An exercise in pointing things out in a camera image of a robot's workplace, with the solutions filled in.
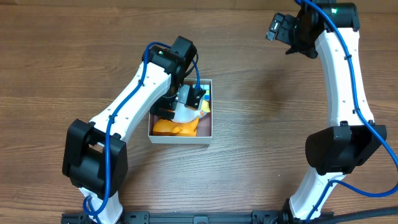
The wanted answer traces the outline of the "colourful puzzle cube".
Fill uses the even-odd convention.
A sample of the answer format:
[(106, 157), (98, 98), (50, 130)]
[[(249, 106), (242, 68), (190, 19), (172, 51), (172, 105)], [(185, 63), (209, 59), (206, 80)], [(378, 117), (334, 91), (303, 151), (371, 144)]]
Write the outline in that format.
[(209, 84), (200, 84), (200, 85), (193, 85), (193, 98), (195, 100), (199, 100), (199, 98), (210, 101), (210, 85)]

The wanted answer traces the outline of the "white orange plush duck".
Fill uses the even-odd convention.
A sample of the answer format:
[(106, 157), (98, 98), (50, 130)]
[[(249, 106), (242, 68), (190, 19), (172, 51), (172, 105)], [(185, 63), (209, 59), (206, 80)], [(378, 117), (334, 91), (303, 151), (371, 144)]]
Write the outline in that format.
[(196, 118), (201, 119), (210, 112), (210, 104), (206, 100), (201, 101), (201, 108), (197, 110), (186, 107), (182, 103), (177, 103), (177, 107), (174, 111), (174, 118), (172, 119), (172, 121), (174, 123), (189, 123)]

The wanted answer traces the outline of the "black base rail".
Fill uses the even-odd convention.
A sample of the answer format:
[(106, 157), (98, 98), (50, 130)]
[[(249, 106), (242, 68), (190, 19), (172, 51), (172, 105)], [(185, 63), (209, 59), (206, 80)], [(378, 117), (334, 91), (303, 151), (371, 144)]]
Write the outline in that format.
[(261, 224), (277, 223), (288, 215), (277, 210), (254, 210), (251, 213), (150, 213), (147, 211), (123, 212), (118, 223), (127, 224)]

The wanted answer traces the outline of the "white cardboard box pink inside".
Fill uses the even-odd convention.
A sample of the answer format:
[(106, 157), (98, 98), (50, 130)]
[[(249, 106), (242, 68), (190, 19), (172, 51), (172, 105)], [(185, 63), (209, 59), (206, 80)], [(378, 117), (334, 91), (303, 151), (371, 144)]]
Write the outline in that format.
[[(213, 89), (212, 81), (209, 79), (201, 79), (200, 84), (209, 84), (211, 100), (208, 101), (210, 104), (210, 110), (212, 111), (213, 106)], [(213, 115), (212, 112), (208, 113), (201, 119), (199, 119), (197, 127), (196, 137), (186, 136), (155, 136), (153, 135), (152, 128), (155, 123), (160, 120), (157, 116), (149, 115), (149, 129), (148, 137), (153, 144), (203, 144), (209, 145), (213, 137)]]

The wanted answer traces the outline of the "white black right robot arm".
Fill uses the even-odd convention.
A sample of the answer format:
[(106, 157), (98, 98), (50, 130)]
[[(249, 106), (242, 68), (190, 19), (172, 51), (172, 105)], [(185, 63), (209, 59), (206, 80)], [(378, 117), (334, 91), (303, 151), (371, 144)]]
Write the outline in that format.
[(363, 165), (380, 147), (384, 125), (376, 125), (364, 92), (358, 55), (359, 15), (355, 4), (298, 1), (296, 16), (274, 15), (266, 39), (287, 45), (287, 54), (320, 58), (326, 87), (326, 128), (305, 142), (308, 170), (284, 204), (279, 223), (327, 219), (321, 213), (337, 183)]

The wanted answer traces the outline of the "orange dinosaur toy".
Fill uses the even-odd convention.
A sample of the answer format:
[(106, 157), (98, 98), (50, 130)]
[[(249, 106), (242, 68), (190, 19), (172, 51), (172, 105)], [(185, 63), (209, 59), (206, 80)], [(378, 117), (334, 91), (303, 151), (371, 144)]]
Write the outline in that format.
[(152, 128), (155, 136), (186, 136), (196, 137), (199, 118), (189, 123), (175, 123), (170, 120), (160, 119)]

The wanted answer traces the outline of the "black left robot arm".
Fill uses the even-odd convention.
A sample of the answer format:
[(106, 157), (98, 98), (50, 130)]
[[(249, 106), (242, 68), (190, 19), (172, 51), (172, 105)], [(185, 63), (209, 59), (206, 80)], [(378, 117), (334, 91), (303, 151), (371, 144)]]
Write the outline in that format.
[(128, 86), (89, 122), (74, 120), (67, 131), (62, 172), (84, 195), (83, 211), (92, 223), (117, 223), (123, 214), (118, 190), (128, 170), (127, 147), (147, 112), (158, 116), (158, 134), (195, 136), (210, 112), (199, 83), (184, 84), (197, 71), (196, 47), (150, 43)]

